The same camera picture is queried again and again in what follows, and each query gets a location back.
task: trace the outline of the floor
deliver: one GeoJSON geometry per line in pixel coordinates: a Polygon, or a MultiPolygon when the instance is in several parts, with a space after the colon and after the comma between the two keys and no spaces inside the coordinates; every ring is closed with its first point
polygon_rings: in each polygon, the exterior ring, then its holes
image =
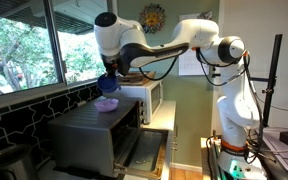
{"type": "Polygon", "coordinates": [[[201,172],[188,171],[183,169],[171,169],[172,179],[170,180],[202,180],[203,175],[201,172]]]}

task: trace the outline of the oven door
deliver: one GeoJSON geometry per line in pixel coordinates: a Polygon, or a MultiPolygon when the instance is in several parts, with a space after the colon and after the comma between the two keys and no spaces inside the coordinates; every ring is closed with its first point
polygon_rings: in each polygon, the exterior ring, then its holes
{"type": "Polygon", "coordinates": [[[166,152],[167,130],[139,128],[114,163],[114,172],[160,179],[166,152]]]}

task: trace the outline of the sun decoration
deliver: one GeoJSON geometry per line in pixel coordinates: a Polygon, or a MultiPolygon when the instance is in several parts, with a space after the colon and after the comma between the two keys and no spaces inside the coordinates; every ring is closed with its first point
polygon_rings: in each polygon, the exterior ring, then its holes
{"type": "Polygon", "coordinates": [[[140,20],[145,33],[154,34],[165,25],[165,10],[159,4],[145,6],[140,13],[140,20]]]}

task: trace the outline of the black pole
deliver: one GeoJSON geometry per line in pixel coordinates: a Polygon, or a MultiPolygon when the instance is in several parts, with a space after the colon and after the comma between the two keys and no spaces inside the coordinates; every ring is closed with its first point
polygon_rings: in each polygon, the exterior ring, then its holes
{"type": "Polygon", "coordinates": [[[280,54],[281,42],[282,42],[282,34],[275,35],[274,48],[273,48],[267,89],[263,90],[263,92],[266,93],[264,112],[263,112],[263,126],[264,127],[268,126],[268,118],[270,115],[272,96],[274,93],[274,86],[276,84],[276,70],[277,70],[277,64],[278,64],[278,57],[280,54]]]}

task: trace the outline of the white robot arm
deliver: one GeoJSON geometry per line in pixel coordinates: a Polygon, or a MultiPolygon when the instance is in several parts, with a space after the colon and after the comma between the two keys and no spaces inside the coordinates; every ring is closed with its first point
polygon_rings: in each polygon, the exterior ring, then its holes
{"type": "MultiPolygon", "coordinates": [[[[243,41],[236,36],[219,38],[219,28],[210,20],[183,20],[176,25],[170,43],[154,47],[147,44],[138,22],[112,13],[100,14],[95,20],[94,30],[106,76],[126,75],[130,67],[139,68],[177,57],[189,48],[198,50],[202,63],[223,67],[222,81],[235,78],[238,73],[243,74],[244,62],[241,59],[246,52],[243,41]]],[[[225,96],[218,101],[224,142],[218,165],[227,172],[231,170],[233,161],[245,163],[244,128],[254,128],[259,122],[258,109],[247,82],[245,74],[235,78],[223,86],[225,96]]]]}

